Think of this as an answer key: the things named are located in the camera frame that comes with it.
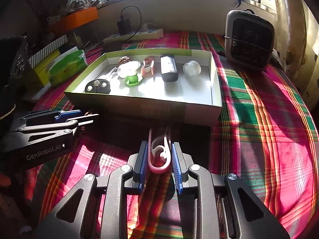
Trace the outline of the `left hand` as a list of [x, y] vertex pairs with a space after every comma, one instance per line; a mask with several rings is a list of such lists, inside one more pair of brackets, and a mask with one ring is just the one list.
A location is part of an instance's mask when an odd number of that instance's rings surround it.
[[43, 165], [14, 173], [1, 170], [1, 190], [15, 201], [22, 201], [28, 205], [41, 205], [43, 193], [38, 187], [39, 173]]

